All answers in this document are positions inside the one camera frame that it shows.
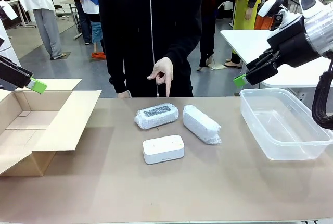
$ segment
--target clear plastic container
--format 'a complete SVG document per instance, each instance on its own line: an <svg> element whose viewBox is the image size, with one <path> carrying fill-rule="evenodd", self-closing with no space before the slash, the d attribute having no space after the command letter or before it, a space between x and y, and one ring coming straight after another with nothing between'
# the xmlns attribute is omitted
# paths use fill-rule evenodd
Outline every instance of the clear plastic container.
<svg viewBox="0 0 333 224"><path fill-rule="evenodd" d="M333 133L319 127L311 111L284 89L240 92L241 113L271 160L310 160L333 144Z"/></svg>

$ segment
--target red shoe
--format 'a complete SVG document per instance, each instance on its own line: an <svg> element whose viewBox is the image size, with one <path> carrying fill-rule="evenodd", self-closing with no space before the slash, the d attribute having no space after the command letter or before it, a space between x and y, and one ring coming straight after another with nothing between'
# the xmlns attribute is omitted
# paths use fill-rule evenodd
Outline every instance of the red shoe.
<svg viewBox="0 0 333 224"><path fill-rule="evenodd" d="M101 59L106 59L106 55L104 52L97 52Z"/></svg>
<svg viewBox="0 0 333 224"><path fill-rule="evenodd" d="M106 56L103 52L98 52L98 53L92 53L92 58L106 59Z"/></svg>

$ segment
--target hand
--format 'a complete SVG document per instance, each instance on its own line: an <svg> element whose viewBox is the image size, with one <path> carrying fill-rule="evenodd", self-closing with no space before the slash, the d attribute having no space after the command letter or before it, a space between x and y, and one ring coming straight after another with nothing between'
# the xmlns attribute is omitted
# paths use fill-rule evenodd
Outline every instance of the hand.
<svg viewBox="0 0 333 224"><path fill-rule="evenodd" d="M248 8L245 12L245 20L250 20L252 16L253 8Z"/></svg>
<svg viewBox="0 0 333 224"><path fill-rule="evenodd" d="M130 97L129 92L126 90L126 91L123 92L123 93L119 93L119 94L118 94L118 98L120 98L120 99L125 99L125 98L131 98L131 97Z"/></svg>
<svg viewBox="0 0 333 224"><path fill-rule="evenodd" d="M156 79L157 85L166 84L166 96L170 96L171 81L173 80L173 64L168 57L163 57L154 65L148 80Z"/></svg>

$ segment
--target open cardboard box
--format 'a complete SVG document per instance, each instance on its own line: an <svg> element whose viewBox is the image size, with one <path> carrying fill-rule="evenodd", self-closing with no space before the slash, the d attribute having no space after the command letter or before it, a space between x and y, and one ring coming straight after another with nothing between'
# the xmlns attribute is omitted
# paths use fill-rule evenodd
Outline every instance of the open cardboard box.
<svg viewBox="0 0 333 224"><path fill-rule="evenodd" d="M73 91L81 79L40 80L43 94L0 90L0 174L42 176L57 151L73 151L101 91Z"/></svg>

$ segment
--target box flap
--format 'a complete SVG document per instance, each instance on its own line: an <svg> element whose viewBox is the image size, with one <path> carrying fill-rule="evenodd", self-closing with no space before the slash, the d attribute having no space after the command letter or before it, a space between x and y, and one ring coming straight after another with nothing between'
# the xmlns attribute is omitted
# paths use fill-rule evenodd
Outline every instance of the box flap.
<svg viewBox="0 0 333 224"><path fill-rule="evenodd" d="M73 91L32 151L75 150L101 91Z"/></svg>
<svg viewBox="0 0 333 224"><path fill-rule="evenodd" d="M0 102L4 100L8 95L11 94L11 91L8 90L0 90Z"/></svg>
<svg viewBox="0 0 333 224"><path fill-rule="evenodd" d="M81 79L38 79L47 85L46 91L73 90ZM29 91L28 88L17 88L15 91Z"/></svg>
<svg viewBox="0 0 333 224"><path fill-rule="evenodd" d="M0 152L0 174L7 171L30 154L31 152L25 148L19 148L17 146L2 147Z"/></svg>

